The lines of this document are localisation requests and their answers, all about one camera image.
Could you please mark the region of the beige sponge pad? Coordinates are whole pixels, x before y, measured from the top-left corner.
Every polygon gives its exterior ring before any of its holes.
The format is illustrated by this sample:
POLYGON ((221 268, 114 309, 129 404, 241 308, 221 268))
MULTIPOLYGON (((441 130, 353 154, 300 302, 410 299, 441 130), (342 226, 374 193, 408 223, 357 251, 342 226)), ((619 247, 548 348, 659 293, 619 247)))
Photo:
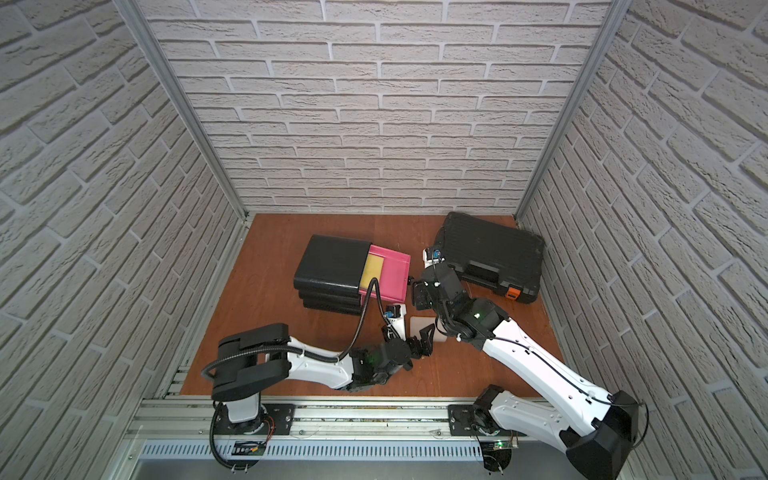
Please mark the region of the beige sponge pad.
MULTIPOLYGON (((432 326, 436 329, 435 321, 436 321, 435 317, 412 316, 410 318, 410 323, 409 323, 410 335, 419 336, 420 331, 429 326, 432 326)), ((447 340, 447 336, 436 329, 434 332, 434 342, 444 343, 446 340, 447 340)))

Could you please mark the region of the pink top drawer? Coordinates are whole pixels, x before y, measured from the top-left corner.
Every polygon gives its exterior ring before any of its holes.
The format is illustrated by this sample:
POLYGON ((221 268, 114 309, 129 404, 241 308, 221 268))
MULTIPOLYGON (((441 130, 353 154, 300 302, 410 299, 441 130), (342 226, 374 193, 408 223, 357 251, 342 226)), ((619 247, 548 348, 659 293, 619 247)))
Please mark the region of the pink top drawer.
POLYGON ((379 282, 380 298, 390 303, 404 303, 407 296, 410 259, 408 254, 390 250, 381 246, 372 245, 369 253, 380 255, 384 258, 383 271, 379 282))

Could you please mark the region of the black drawer cabinet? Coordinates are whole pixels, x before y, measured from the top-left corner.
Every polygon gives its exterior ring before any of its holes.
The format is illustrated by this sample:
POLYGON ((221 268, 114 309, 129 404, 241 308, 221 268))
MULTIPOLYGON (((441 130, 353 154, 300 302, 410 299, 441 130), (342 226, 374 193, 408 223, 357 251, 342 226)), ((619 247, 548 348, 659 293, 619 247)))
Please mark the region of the black drawer cabinet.
POLYGON ((359 315, 360 281, 370 247, 363 240, 313 235, 293 279, 304 307, 359 315))

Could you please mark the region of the yellow sponge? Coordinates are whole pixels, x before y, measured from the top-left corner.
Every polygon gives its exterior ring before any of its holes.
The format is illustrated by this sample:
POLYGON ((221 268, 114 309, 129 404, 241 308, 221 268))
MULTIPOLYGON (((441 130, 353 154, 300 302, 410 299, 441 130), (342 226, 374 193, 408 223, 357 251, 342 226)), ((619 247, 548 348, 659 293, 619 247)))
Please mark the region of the yellow sponge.
POLYGON ((371 282, 380 280, 384 265, 384 258, 380 255, 369 253, 366 257, 363 274, 360 279, 359 287, 361 290, 367 290, 371 282))

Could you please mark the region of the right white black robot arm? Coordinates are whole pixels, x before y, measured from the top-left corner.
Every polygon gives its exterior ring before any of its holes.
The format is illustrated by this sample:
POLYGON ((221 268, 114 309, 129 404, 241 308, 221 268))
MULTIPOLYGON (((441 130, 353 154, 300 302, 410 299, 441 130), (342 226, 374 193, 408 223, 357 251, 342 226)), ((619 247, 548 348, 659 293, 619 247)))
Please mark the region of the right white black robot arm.
POLYGON ((567 367, 493 301, 471 298, 447 263, 424 269, 413 284, 413 304, 433 310, 447 336, 499 361, 545 400, 537 404, 489 386, 475 402, 480 429, 516 431, 546 443, 587 479, 619 476, 637 440, 638 400, 567 367))

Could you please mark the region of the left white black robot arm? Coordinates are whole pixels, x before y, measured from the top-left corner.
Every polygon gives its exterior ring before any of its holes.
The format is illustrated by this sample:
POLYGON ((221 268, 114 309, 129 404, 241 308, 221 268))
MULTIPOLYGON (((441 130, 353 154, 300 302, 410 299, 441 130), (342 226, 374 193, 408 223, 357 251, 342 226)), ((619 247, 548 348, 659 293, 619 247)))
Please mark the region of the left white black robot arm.
POLYGON ((218 357, 201 376, 213 384, 211 398, 231 425, 258 425, 265 416, 261 393, 284 380, 317 383, 359 392, 384 385, 434 349, 435 326, 406 339, 387 338, 375 347, 331 352, 289 335, 284 323, 232 335, 219 342, 218 357))

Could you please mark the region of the black plastic tool case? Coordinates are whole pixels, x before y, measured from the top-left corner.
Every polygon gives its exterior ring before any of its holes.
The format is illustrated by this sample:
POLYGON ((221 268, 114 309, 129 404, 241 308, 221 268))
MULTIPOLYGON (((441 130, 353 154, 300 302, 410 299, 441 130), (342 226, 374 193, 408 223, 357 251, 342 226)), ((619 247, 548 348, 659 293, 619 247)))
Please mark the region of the black plastic tool case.
POLYGON ((524 304, 538 298, 545 250, 541 236, 451 212, 434 246, 460 279, 524 304))

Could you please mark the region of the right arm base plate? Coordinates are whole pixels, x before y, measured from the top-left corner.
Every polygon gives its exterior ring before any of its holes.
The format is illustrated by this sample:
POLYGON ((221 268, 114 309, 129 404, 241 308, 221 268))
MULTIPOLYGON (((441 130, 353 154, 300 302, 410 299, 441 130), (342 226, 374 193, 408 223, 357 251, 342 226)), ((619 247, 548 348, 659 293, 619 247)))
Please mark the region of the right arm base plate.
POLYGON ((479 438, 521 436, 520 432, 503 429, 485 409, 474 404, 450 404, 447 412, 452 436, 479 438))

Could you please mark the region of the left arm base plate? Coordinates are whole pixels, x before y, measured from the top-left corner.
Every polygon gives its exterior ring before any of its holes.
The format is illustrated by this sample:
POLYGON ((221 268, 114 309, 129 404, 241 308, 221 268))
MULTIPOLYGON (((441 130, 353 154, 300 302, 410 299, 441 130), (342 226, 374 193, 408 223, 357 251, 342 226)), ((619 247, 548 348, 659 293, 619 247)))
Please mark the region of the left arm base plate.
POLYGON ((215 435, 288 435, 295 415, 295 404, 262 403, 260 416, 255 420, 232 423, 224 403, 216 405, 213 416, 215 435))

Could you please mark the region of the right aluminium corner post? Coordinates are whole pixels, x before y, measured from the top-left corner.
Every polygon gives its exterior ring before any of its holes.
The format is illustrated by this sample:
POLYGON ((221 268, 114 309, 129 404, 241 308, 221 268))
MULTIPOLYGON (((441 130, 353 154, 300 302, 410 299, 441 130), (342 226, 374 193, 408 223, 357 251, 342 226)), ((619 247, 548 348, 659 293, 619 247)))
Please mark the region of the right aluminium corner post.
POLYGON ((631 0, 617 0, 610 3, 603 23, 598 29, 596 38, 587 52, 584 63, 565 99, 563 108, 557 117, 553 129, 547 138, 545 147, 536 162, 528 183, 526 184, 523 197, 514 214, 516 220, 520 220, 529 209, 533 197, 543 180, 544 174, 547 172, 550 163, 554 159, 557 147, 564 139, 566 131, 588 93, 589 87, 597 74, 603 58, 606 56, 631 4, 631 0))

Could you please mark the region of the aluminium corner post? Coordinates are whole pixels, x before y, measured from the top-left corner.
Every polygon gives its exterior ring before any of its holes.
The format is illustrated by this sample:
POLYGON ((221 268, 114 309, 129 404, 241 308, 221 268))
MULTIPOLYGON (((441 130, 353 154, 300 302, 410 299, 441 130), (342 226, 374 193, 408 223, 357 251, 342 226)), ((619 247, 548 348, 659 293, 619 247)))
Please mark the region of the aluminium corner post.
POLYGON ((597 74, 603 58, 606 56, 631 4, 631 0, 617 0, 610 3, 603 23, 598 29, 596 38, 587 52, 584 63, 565 99, 563 108, 557 117, 553 129, 547 138, 545 147, 536 162, 528 183, 526 184, 523 197, 514 214, 516 220, 520 220, 529 209, 533 197, 543 180, 544 174, 547 172, 550 163, 554 159, 557 147, 564 139, 566 131, 588 93, 589 87, 597 74))
POLYGON ((142 49, 148 64, 155 71, 158 81, 200 150, 203 159, 221 187, 224 196, 238 218, 242 222, 247 222, 249 213, 238 196, 179 78, 173 71, 170 61, 165 56, 159 41, 152 32, 149 22, 144 17, 139 3, 133 0, 117 0, 115 1, 115 6, 123 17, 127 28, 137 41, 137 44, 142 49))

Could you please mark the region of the left aluminium corner post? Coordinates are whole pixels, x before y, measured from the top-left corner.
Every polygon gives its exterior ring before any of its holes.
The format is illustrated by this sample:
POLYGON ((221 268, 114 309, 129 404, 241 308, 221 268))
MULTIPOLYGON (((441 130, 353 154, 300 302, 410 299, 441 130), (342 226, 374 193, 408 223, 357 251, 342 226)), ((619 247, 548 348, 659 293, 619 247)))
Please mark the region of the left aluminium corner post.
POLYGON ((200 150, 203 159, 221 187, 224 196, 238 218, 242 222, 247 222, 249 213, 238 196, 179 78, 173 71, 170 61, 165 56, 159 41, 152 32, 149 22, 144 17, 139 3, 133 0, 117 0, 115 1, 115 6, 123 17, 127 28, 137 41, 137 44, 142 49, 148 64, 155 71, 158 81, 200 150))

